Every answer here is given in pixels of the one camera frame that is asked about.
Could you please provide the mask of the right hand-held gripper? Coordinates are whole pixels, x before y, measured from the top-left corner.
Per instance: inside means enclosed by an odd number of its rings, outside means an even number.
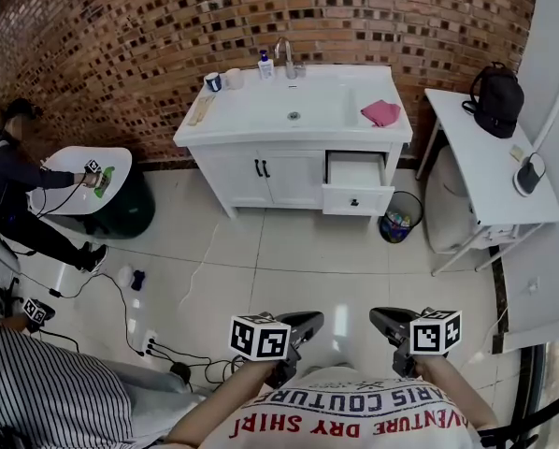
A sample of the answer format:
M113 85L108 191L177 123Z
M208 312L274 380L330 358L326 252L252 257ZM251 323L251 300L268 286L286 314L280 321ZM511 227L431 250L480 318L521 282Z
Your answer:
M369 311L371 324L396 348L393 370L399 376L417 376L414 357L442 355L462 340L461 311L415 311L377 307Z

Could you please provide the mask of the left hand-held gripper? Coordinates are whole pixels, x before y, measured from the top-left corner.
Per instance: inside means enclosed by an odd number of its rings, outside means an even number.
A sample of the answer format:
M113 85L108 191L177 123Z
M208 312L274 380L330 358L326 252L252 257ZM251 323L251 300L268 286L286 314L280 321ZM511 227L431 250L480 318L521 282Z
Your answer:
M274 363L265 384L279 389L296 374L301 359L296 344L311 340L323 325L320 311L286 312L276 318L267 313L233 316L229 348L248 361Z

